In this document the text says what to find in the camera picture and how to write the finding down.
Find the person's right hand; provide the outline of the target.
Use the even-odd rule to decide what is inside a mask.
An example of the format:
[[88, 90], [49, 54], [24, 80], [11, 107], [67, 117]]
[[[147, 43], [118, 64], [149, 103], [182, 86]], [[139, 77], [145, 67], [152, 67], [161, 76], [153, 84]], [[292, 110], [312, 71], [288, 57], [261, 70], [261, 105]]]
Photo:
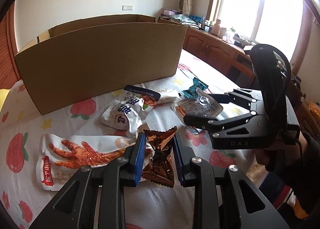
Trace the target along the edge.
[[257, 163], [275, 167], [291, 165], [300, 159], [308, 147], [307, 141], [300, 132], [299, 139], [291, 137], [277, 137], [274, 143], [268, 148], [253, 149]]

